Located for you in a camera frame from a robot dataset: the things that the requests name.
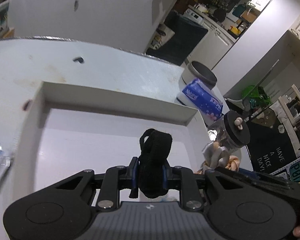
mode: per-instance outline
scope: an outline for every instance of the blue tissue package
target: blue tissue package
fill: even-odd
[[[182,93],[212,121],[221,117],[223,103],[219,101],[200,79],[195,78],[191,83],[186,85]]]

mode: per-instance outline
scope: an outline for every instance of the white wall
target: white wall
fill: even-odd
[[[295,84],[300,88],[300,57],[296,56],[266,87],[265,91],[275,102],[283,94],[293,92],[291,86]]]
[[[288,31],[262,57],[262,59],[242,77],[224,96],[232,99],[241,99],[242,90],[249,85],[256,85],[268,73],[269,69],[279,59],[269,76],[262,82],[265,87],[293,60],[293,50],[289,46]]]
[[[300,2],[272,0],[212,70],[225,95],[276,44],[300,15]]]
[[[11,0],[16,36],[56,36],[144,52],[173,0]]]

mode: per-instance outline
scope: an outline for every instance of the black lid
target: black lid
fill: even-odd
[[[208,87],[213,88],[217,83],[217,77],[215,74],[208,69],[207,66],[201,64],[198,61],[192,61],[189,65],[189,70],[199,79],[201,79],[204,83],[208,85]]]
[[[226,131],[229,134],[230,138],[239,146],[243,147],[250,142],[250,132],[249,128],[245,121],[242,122],[242,130],[239,130],[238,127],[234,124],[234,121],[241,117],[237,112],[230,110],[225,114],[223,121],[225,123]]]

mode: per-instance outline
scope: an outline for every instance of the black jar lid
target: black jar lid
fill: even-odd
[[[249,128],[245,121],[242,122],[242,130],[239,130],[238,127],[234,124],[234,121],[241,117],[237,112],[230,110],[225,114],[223,121],[225,123],[226,131],[229,134],[230,138],[238,145],[239,148],[247,145],[250,142],[250,132]]]

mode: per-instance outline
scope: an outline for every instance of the kettle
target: kettle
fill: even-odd
[[[195,9],[197,9],[198,11],[202,12],[202,13],[207,13],[209,8],[204,5],[204,4],[201,4],[201,3],[197,3],[195,6],[194,6]]]

